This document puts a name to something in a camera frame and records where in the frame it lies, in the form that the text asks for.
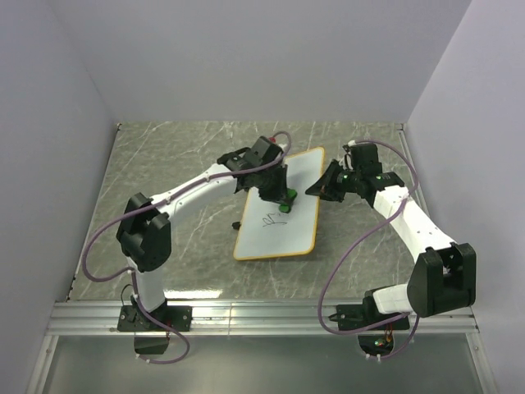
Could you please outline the green whiteboard eraser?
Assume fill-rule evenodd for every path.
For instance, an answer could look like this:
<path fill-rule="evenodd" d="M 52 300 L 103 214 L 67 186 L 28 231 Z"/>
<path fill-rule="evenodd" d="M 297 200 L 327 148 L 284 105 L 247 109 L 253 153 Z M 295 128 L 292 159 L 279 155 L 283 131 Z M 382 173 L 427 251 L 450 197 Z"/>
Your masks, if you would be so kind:
<path fill-rule="evenodd" d="M 294 189 L 288 189 L 285 197 L 279 203 L 279 212 L 290 213 L 296 197 L 297 191 Z"/>

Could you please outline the yellow framed whiteboard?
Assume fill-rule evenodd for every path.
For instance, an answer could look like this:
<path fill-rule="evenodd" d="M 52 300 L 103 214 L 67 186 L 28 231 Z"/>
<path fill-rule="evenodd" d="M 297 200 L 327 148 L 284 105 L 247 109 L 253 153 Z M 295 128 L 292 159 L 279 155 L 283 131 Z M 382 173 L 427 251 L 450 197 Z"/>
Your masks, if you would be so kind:
<path fill-rule="evenodd" d="M 316 241 L 320 199 L 306 194 L 322 175 L 325 149 L 316 147 L 288 156 L 287 185 L 298 195 L 290 213 L 249 191 L 233 257 L 237 261 L 309 254 Z"/>

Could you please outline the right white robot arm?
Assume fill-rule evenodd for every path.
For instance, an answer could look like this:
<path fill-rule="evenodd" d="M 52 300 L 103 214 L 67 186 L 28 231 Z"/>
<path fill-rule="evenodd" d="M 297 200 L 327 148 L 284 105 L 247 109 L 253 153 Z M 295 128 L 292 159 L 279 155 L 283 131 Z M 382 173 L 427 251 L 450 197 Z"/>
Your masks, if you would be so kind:
<path fill-rule="evenodd" d="M 474 304 L 477 284 L 477 255 L 468 244 L 446 235 L 413 199 L 394 172 L 384 172 L 378 140 L 352 140 L 344 146 L 343 160 L 332 160 L 322 176 L 306 189 L 330 202 L 341 202 L 356 194 L 379 213 L 385 226 L 397 233 L 414 262 L 405 284 L 369 291 L 363 300 L 363 321 L 380 328 L 392 314 L 415 313 L 421 318 L 462 309 Z"/>

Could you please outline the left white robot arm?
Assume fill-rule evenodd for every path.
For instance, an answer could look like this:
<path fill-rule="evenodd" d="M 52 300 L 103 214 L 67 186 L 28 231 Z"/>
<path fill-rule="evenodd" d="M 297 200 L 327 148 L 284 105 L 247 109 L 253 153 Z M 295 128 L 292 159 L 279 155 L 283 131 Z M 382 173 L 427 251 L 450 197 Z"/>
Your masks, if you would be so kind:
<path fill-rule="evenodd" d="M 146 329 L 156 330 L 166 320 L 161 266 L 171 255 L 172 228 L 211 202 L 252 188 L 261 200 L 289 213 L 297 196 L 287 186 L 284 158 L 290 146 L 260 136 L 253 146 L 223 154 L 181 186 L 129 200 L 116 238 L 133 275 L 135 302 L 141 305 L 136 318 Z"/>

